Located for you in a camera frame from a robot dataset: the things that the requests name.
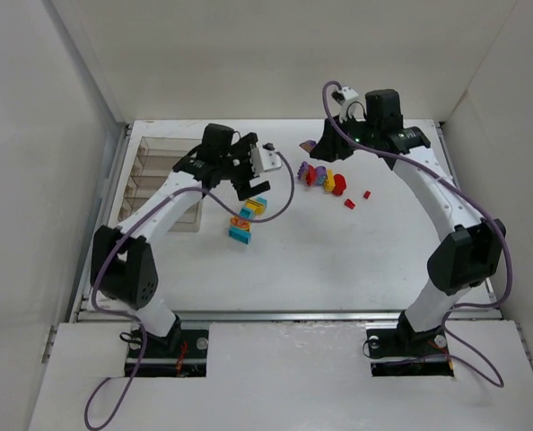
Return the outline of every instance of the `white enclosure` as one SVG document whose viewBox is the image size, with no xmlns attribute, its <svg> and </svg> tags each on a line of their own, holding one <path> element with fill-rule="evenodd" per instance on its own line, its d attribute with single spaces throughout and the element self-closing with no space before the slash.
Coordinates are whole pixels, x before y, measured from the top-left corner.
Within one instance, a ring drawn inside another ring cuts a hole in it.
<svg viewBox="0 0 533 431">
<path fill-rule="evenodd" d="M 446 119 L 514 0 L 55 0 L 120 119 L 320 118 L 320 87 Z"/>
</svg>

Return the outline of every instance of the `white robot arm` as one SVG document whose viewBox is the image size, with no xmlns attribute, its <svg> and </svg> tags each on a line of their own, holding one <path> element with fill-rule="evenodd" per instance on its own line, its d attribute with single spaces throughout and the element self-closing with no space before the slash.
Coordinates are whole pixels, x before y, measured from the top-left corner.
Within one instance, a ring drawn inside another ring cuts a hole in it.
<svg viewBox="0 0 533 431">
<path fill-rule="evenodd" d="M 428 343 L 441 333 L 446 313 L 472 287 L 479 286 L 495 273 L 502 252 L 500 241 L 468 202 L 439 183 L 440 179 L 452 183 L 452 179 L 436 160 L 422 130 L 404 128 L 396 91 L 366 93 L 365 121 L 352 116 L 351 107 L 360 103 L 358 93 L 352 88 L 342 87 L 333 92 L 332 97 L 341 105 L 340 114 L 333 118 L 337 127 L 355 142 L 380 153 L 389 168 L 414 192 L 432 219 L 441 241 L 428 260 L 429 279 L 424 289 L 401 313 L 397 329 L 387 331 L 386 337 L 380 337 L 380 348 L 371 350 L 371 357 L 372 353 L 375 357 L 424 356 L 428 353 Z M 310 152 L 310 157 L 327 162 L 344 160 L 354 153 L 330 119 L 325 121 L 318 143 L 301 146 Z M 406 159 L 428 166 L 440 178 L 435 180 L 411 163 L 387 157 L 389 154 L 402 154 Z M 502 223 L 494 221 L 505 234 Z"/>
<path fill-rule="evenodd" d="M 102 226 L 93 237 L 92 285 L 115 243 L 132 231 L 120 254 L 109 264 L 99 290 L 129 305 L 149 334 L 169 343 L 173 340 L 172 329 L 178 326 L 177 316 L 157 295 L 159 279 L 152 247 L 204 197 L 203 189 L 230 180 L 239 199 L 244 200 L 270 189 L 268 181 L 251 187 L 250 180 L 282 167 L 272 144 L 257 146 L 257 135 L 251 133 L 232 145 L 233 134 L 231 128 L 208 125 L 201 145 L 175 165 L 164 184 L 139 210 L 115 228 Z M 157 207 L 160 209 L 149 216 Z"/>
</svg>

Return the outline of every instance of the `colorful toy blocks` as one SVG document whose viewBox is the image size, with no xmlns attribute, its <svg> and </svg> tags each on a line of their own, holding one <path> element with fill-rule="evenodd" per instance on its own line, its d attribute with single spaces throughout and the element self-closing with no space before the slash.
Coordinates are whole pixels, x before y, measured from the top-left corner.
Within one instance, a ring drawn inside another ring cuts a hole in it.
<svg viewBox="0 0 533 431">
<path fill-rule="evenodd" d="M 335 175 L 335 187 L 332 190 L 332 194 L 335 196 L 342 196 L 346 190 L 346 180 L 345 177 L 339 173 Z"/>
<path fill-rule="evenodd" d="M 325 168 L 324 166 L 319 166 L 317 169 L 315 169 L 315 172 L 317 173 L 317 179 L 314 181 L 314 185 L 323 185 L 324 181 L 327 180 L 327 168 Z"/>
<path fill-rule="evenodd" d="M 317 172 L 315 169 L 309 165 L 309 173 L 306 174 L 306 185 L 311 186 L 314 184 L 314 181 L 317 179 Z"/>
<path fill-rule="evenodd" d="M 253 220 L 256 216 L 261 216 L 267 210 L 267 200 L 264 198 L 247 199 L 244 207 L 240 210 L 239 216 L 249 220 Z M 229 236 L 237 241 L 248 244 L 252 239 L 250 233 L 251 222 L 242 220 L 240 217 L 231 218 L 231 226 L 229 227 Z"/>
<path fill-rule="evenodd" d="M 324 190 L 330 193 L 335 188 L 335 177 L 332 175 L 332 171 L 327 169 L 327 179 L 324 181 Z"/>
<path fill-rule="evenodd" d="M 299 181 L 305 181 L 307 173 L 309 173 L 309 164 L 302 162 L 301 167 L 299 168 L 299 173 L 297 174 Z"/>
</svg>

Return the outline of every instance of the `red lego brick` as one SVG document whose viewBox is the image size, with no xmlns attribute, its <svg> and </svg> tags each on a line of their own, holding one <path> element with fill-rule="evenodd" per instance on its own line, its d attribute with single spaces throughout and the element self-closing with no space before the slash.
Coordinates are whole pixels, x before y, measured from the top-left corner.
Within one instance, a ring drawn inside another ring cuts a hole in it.
<svg viewBox="0 0 533 431">
<path fill-rule="evenodd" d="M 342 196 L 346 190 L 346 180 L 345 177 L 337 173 L 335 175 L 335 187 L 332 190 L 332 194 L 336 196 Z"/>
<path fill-rule="evenodd" d="M 314 184 L 314 181 L 317 179 L 317 172 L 315 169 L 309 165 L 309 173 L 306 174 L 306 185 L 311 186 Z"/>
</svg>

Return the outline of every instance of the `white table surface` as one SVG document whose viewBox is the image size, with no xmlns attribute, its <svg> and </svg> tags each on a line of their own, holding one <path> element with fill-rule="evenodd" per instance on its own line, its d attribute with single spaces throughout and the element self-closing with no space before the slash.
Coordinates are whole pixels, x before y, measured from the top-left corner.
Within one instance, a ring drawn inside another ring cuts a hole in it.
<svg viewBox="0 0 533 431">
<path fill-rule="evenodd" d="M 118 209 L 131 164 L 142 136 L 200 138 L 209 122 L 254 131 L 259 143 L 272 142 L 298 171 L 302 161 L 342 173 L 348 189 L 342 197 L 320 187 L 296 184 L 293 204 L 280 218 L 252 226 L 252 242 L 244 245 L 227 235 L 231 216 L 210 199 L 203 205 L 198 233 L 170 233 L 154 251 L 159 289 L 173 310 L 395 311 L 404 310 L 424 287 L 426 261 L 438 245 L 433 225 L 412 191 L 377 157 L 357 152 L 350 159 L 320 163 L 298 144 L 318 140 L 323 121 L 191 120 L 136 121 L 127 149 L 110 225 Z M 432 142 L 448 170 L 431 120 L 408 120 Z M 271 182 L 266 214 L 286 201 L 285 169 L 261 177 Z M 363 199 L 371 191 L 369 200 Z M 216 189 L 232 208 L 241 203 L 230 183 Z M 344 202 L 350 198 L 356 208 Z M 465 301 L 489 302 L 485 286 Z"/>
<path fill-rule="evenodd" d="M 121 376 L 128 323 L 62 324 L 30 431 L 84 431 L 83 408 L 104 376 Z M 206 378 L 139 378 L 106 431 L 533 431 L 533 373 L 511 321 L 452 321 L 502 373 L 503 389 L 460 363 L 450 377 L 371 377 L 356 323 L 211 326 Z M 450 351 L 490 373 L 449 339 Z M 102 423 L 126 378 L 92 405 Z"/>
</svg>

